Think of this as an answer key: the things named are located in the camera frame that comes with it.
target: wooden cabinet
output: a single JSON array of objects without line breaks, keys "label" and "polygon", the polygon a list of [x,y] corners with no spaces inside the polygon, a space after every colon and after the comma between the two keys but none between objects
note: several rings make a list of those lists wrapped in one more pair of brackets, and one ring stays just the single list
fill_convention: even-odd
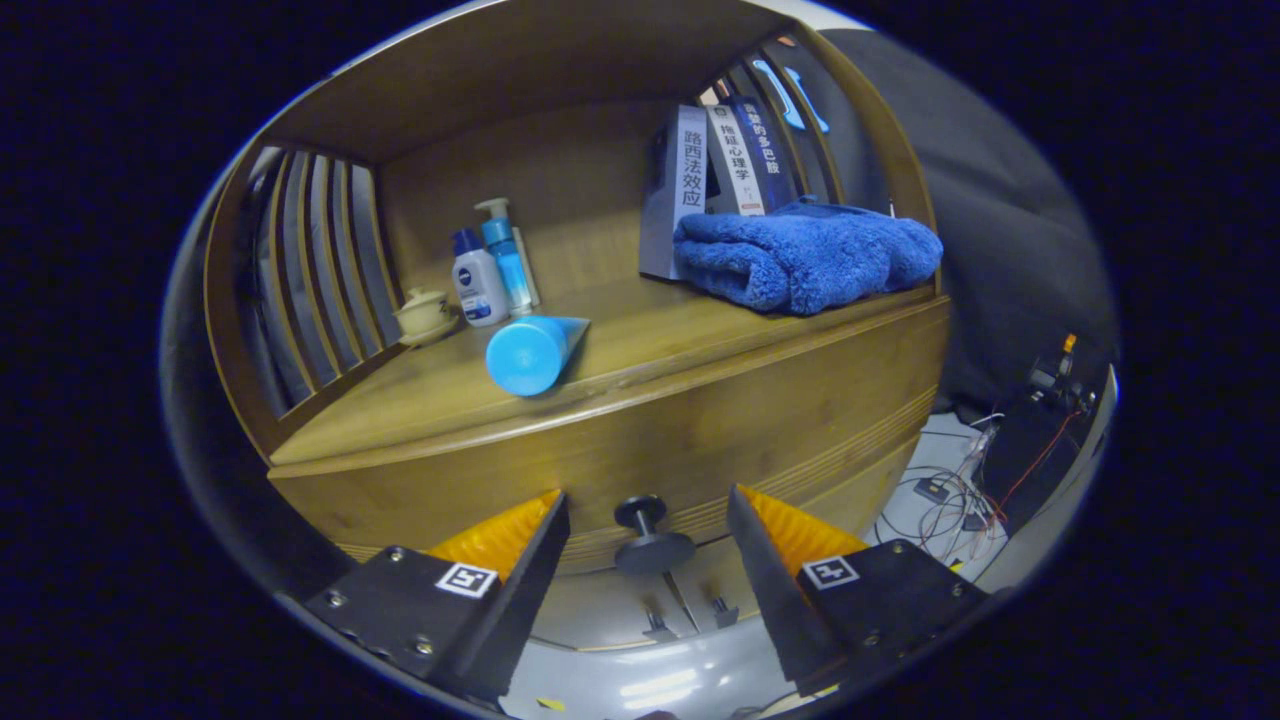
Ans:
[{"label": "wooden cabinet", "polygon": [[[224,388],[284,498],[365,559],[392,543],[426,548],[563,488],[561,574],[611,568],[630,537],[612,509],[646,492],[704,546],[730,542],[733,483],[868,525],[932,405],[948,320],[938,283],[801,319],[636,272],[646,141],[673,104],[783,33],[847,95],[899,215],[932,227],[919,164],[874,88],[808,27],[735,0],[488,5],[355,63],[269,123],[223,191],[205,296]],[[826,161],[805,177],[844,200],[823,136],[786,140],[815,145]],[[261,309],[236,290],[244,228],[259,224],[246,199],[269,149],[303,168],[259,188],[270,201],[255,237],[270,245],[275,283],[259,301],[275,304],[288,341],[275,361],[310,368],[308,393],[283,414],[264,400],[271,378],[244,337]],[[352,206],[352,168],[367,172],[367,206]],[[404,350],[374,316],[408,287],[452,291],[449,233],[477,225],[472,205],[499,195],[524,232],[539,311],[593,322],[562,382],[535,398],[485,373],[497,328]]]}]

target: black metal bracket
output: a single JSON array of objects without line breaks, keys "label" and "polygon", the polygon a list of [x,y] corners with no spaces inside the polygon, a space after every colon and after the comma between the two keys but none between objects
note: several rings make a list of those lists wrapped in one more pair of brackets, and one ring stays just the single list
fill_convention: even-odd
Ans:
[{"label": "black metal bracket", "polygon": [[727,519],[782,674],[801,696],[879,674],[987,597],[901,541],[806,562],[792,578],[737,488]]},{"label": "black metal bracket", "polygon": [[398,546],[305,603],[390,665],[454,694],[497,702],[532,632],[568,541],[562,493],[509,577]]}]

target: blue tube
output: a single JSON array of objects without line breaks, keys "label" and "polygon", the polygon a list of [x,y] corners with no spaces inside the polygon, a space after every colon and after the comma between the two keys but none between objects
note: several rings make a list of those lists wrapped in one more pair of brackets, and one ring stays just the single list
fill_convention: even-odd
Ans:
[{"label": "blue tube", "polygon": [[585,318],[517,318],[489,341],[489,377],[512,395],[547,392],[559,379],[589,324]]}]

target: small ceramic bowl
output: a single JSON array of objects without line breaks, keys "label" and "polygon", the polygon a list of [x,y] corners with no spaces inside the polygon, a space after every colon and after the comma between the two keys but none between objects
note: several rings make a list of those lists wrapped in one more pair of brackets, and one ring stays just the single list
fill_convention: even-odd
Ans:
[{"label": "small ceramic bowl", "polygon": [[406,336],[429,333],[453,318],[444,291],[415,287],[408,295],[408,302],[396,311],[396,320]]}]

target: floor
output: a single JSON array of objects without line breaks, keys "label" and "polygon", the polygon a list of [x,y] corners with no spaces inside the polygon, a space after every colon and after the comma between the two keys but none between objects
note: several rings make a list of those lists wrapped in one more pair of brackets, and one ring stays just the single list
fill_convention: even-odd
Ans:
[{"label": "floor", "polygon": [[897,489],[863,541],[878,544],[904,538],[966,580],[977,578],[1007,542],[1004,528],[993,521],[986,530],[964,530],[960,509],[965,501],[954,478],[945,486],[948,495],[941,505],[916,493],[915,486],[922,478],[940,474],[950,478],[945,470],[959,473],[965,480],[972,479],[982,460],[982,452],[975,446],[983,428],[986,423],[979,423],[978,429],[970,428],[952,413],[931,415]]}]

